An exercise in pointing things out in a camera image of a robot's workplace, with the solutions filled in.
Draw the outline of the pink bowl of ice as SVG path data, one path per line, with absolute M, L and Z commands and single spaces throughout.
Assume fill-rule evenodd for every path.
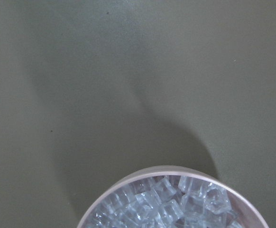
M 258 210 L 217 179 L 180 166 L 155 166 L 112 185 L 81 228 L 266 228 Z

